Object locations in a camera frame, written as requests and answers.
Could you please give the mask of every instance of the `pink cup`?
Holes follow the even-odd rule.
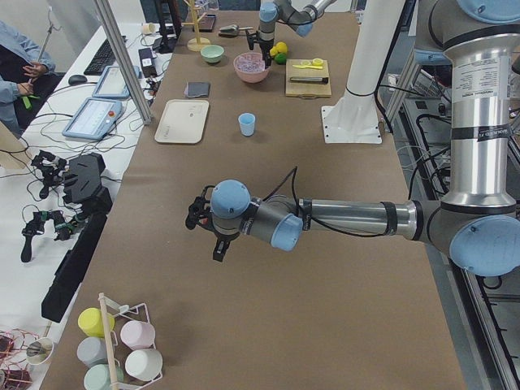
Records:
[[[155,341],[155,328],[151,323],[128,321],[121,328],[121,341],[134,351],[149,348]]]

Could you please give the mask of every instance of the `bowl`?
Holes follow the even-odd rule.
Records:
[[[233,67],[238,77],[246,83],[259,83],[269,73],[261,53],[240,54],[233,60]]]
[[[204,46],[201,50],[201,56],[207,63],[217,63],[224,56],[224,48],[219,45]]]

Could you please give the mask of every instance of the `keyboard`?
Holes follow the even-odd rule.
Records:
[[[97,49],[96,54],[90,61],[90,64],[86,67],[83,74],[87,76],[100,76],[105,67],[112,65],[115,61],[115,55],[112,51],[111,44],[106,39],[102,45]]]

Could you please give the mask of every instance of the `blue denim shirt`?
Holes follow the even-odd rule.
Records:
[[[3,23],[1,20],[0,45],[19,55],[22,59],[27,61],[29,65],[31,61],[38,60],[41,49],[40,46],[25,35]],[[40,63],[43,63],[49,69],[49,72],[52,72],[56,68],[56,65],[47,53],[41,56]],[[0,120],[18,137],[22,135],[23,130],[18,125],[13,101],[19,97],[20,92],[18,91],[16,83],[5,81],[0,76]]]

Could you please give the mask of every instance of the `black pants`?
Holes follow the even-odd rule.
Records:
[[[38,96],[39,99],[29,98],[31,102],[31,109],[25,108],[22,97],[19,97],[13,102],[15,106],[16,118],[18,119],[18,125],[22,129],[26,129],[29,124],[33,121],[34,117],[38,114],[38,111],[43,107],[47,98],[53,93],[56,85],[62,79],[61,76],[56,75],[44,75],[39,77],[33,84],[34,96]]]

